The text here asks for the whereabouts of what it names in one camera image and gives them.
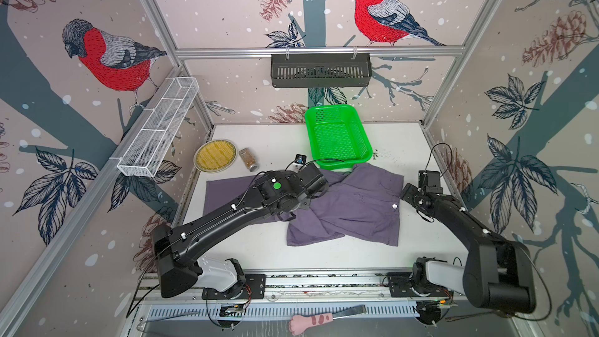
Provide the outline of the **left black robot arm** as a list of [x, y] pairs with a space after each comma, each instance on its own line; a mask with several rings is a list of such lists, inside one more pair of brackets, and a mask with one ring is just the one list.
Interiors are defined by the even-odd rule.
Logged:
[[295, 215], [302, 203], [321, 196], [329, 182], [314, 164], [298, 172], [289, 170], [258, 173], [237, 198], [215, 211], [175, 228], [153, 231], [155, 266], [161, 296], [179, 296], [195, 286], [237, 296], [246, 285], [240, 262], [219, 261], [204, 255], [241, 229], [265, 218]]

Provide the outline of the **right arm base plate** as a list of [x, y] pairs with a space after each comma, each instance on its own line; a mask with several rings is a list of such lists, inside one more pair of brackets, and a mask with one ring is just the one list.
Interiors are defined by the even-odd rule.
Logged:
[[414, 279], [411, 272], [389, 272], [382, 279], [391, 298], [433, 297], [450, 298], [452, 293], [442, 286], [432, 284], [427, 279]]

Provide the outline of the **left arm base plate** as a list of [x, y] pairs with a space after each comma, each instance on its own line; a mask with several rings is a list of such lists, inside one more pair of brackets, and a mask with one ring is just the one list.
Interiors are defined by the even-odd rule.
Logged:
[[237, 282], [225, 292], [218, 292], [212, 288], [204, 288], [201, 299], [203, 300], [263, 300], [265, 297], [266, 275], [245, 275], [244, 282]]

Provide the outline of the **purple trousers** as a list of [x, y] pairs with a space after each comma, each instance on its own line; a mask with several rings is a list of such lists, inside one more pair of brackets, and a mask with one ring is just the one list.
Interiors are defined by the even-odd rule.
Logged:
[[355, 165], [341, 173], [323, 169], [329, 189], [302, 204], [295, 216], [259, 218], [253, 224], [287, 222], [286, 243], [302, 247], [345, 236], [396, 247], [403, 176], [371, 165]]

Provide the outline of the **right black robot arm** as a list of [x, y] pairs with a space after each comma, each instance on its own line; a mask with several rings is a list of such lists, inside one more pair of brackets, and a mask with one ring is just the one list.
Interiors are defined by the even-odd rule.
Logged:
[[477, 308], [531, 314], [537, 300], [528, 249], [491, 232], [466, 212], [460, 201], [444, 194], [441, 173], [421, 170], [418, 184], [405, 185], [401, 199], [425, 218], [440, 222], [465, 246], [462, 266], [428, 257], [413, 265], [411, 281], [417, 291], [433, 286], [463, 294]]

